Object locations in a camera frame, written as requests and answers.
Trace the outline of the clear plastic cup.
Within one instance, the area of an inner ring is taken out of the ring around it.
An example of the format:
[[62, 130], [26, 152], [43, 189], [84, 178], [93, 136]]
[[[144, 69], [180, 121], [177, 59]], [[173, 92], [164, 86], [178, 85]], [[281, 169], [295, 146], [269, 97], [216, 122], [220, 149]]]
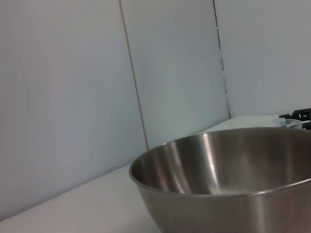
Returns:
[[279, 128], [302, 129], [302, 121], [297, 119], [278, 118], [272, 120], [272, 125]]

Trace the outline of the stainless steel bowl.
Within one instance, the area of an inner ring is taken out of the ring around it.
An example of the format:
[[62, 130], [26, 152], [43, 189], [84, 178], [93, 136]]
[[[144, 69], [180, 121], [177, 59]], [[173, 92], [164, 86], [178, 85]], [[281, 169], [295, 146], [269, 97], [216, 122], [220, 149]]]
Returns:
[[130, 166], [162, 233], [311, 233], [311, 130], [179, 138]]

